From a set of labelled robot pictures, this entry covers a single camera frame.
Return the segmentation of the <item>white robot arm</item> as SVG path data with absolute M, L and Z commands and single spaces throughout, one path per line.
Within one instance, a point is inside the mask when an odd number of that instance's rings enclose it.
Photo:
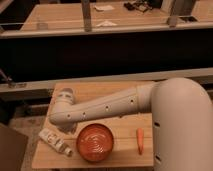
M 137 85 L 80 104 L 63 90 L 49 115 L 63 132 L 84 121 L 150 113 L 154 171 L 213 171 L 213 102 L 188 78 Z

